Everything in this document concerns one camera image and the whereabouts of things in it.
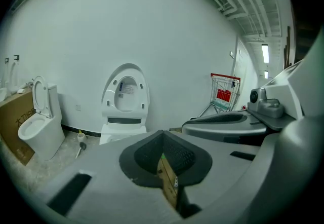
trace open toilet lid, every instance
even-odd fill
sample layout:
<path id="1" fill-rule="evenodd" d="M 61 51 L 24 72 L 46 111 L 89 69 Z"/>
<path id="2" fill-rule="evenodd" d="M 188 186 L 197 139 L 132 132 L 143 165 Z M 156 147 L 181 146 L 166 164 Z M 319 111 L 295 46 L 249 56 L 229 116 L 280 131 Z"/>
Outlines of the open toilet lid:
<path id="1" fill-rule="evenodd" d="M 47 118 L 52 117 L 52 112 L 49 103 L 49 88 L 45 79 L 37 76 L 32 86 L 32 101 L 37 113 L 44 115 Z"/>

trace white wall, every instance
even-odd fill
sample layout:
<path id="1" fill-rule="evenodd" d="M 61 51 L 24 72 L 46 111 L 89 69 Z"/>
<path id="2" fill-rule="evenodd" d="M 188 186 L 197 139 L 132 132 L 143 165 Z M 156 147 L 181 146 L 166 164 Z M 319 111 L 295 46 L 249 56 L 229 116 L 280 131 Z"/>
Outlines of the white wall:
<path id="1" fill-rule="evenodd" d="M 271 80 L 272 80 L 272 78 L 265 79 L 264 76 L 259 76 L 258 87 L 264 86 Z"/>
<path id="2" fill-rule="evenodd" d="M 240 86 L 240 96 L 237 101 L 236 110 L 242 108 L 243 105 L 247 106 L 248 102 L 250 101 L 250 93 L 252 89 L 258 87 L 258 73 L 253 66 L 253 62 L 251 57 L 249 56 L 248 51 L 245 49 L 241 41 L 237 43 L 237 58 L 240 59 L 241 64 L 245 65 L 245 75 L 238 76 L 242 77 L 242 83 Z"/>
<path id="3" fill-rule="evenodd" d="M 12 18 L 8 16 L 4 18 L 0 24 L 0 88 L 5 86 L 5 81 L 9 77 L 9 65 L 13 61 L 13 57 L 9 57 L 10 63 L 5 64 L 5 58 L 8 57 L 8 53 L 6 52 L 6 39 L 8 36 L 11 21 Z"/>
<path id="4" fill-rule="evenodd" d="M 29 0 L 4 46 L 20 54 L 24 81 L 57 84 L 63 124 L 95 132 L 110 74 L 138 65 L 150 88 L 146 126 L 155 130 L 180 127 L 206 107 L 210 73 L 231 73 L 235 36 L 211 0 Z"/>

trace black slot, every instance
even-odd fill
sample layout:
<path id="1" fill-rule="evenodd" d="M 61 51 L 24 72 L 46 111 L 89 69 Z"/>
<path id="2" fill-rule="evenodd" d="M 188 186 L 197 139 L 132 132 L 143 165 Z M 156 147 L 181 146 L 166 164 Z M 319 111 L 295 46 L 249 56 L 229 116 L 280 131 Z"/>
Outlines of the black slot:
<path id="1" fill-rule="evenodd" d="M 261 135 L 254 135 L 254 136 L 240 136 L 239 137 L 239 144 L 244 145 L 257 145 L 261 146 L 264 138 L 268 135 L 268 133 L 261 134 Z"/>
<path id="2" fill-rule="evenodd" d="M 224 137 L 223 142 L 224 143 L 238 144 L 239 143 L 239 137 Z"/>
<path id="3" fill-rule="evenodd" d="M 129 119 L 129 118 L 108 118 L 108 123 L 118 124 L 141 124 L 141 119 Z"/>
<path id="4" fill-rule="evenodd" d="M 64 188 L 48 203 L 48 206 L 57 213 L 65 216 L 71 209 L 77 198 L 85 189 L 91 176 L 87 174 L 77 174 Z"/>
<path id="5" fill-rule="evenodd" d="M 201 209 L 196 204 L 189 203 L 183 186 L 180 186 L 178 188 L 178 201 L 176 210 L 183 218 L 188 218 L 201 211 Z"/>
<path id="6" fill-rule="evenodd" d="M 230 156 L 246 159 L 246 160 L 249 160 L 249 161 L 253 161 L 253 159 L 255 157 L 255 155 L 248 154 L 248 153 L 243 153 L 243 152 L 239 152 L 239 151 L 232 152 L 230 154 Z"/>

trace red shopping cart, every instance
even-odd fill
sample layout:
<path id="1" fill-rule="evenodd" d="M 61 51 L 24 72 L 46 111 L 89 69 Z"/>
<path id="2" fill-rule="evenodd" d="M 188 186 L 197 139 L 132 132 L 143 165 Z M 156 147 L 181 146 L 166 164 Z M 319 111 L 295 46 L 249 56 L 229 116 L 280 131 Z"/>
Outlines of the red shopping cart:
<path id="1" fill-rule="evenodd" d="M 200 117 L 210 106 L 226 112 L 232 111 L 239 98 L 239 86 L 241 79 L 223 74 L 211 73 L 212 94 L 208 107 L 198 116 Z"/>

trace toilet tank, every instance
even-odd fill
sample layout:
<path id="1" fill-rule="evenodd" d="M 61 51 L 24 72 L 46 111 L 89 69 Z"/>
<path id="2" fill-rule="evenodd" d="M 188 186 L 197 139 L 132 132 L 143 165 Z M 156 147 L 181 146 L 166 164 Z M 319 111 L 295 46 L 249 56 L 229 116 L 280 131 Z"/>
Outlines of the toilet tank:
<path id="1" fill-rule="evenodd" d="M 59 98 L 57 95 L 57 88 L 55 84 L 48 83 L 49 88 L 49 100 L 50 100 L 50 107 L 52 111 L 52 116 L 57 117 L 60 120 L 62 119 L 62 113 L 59 103 Z"/>

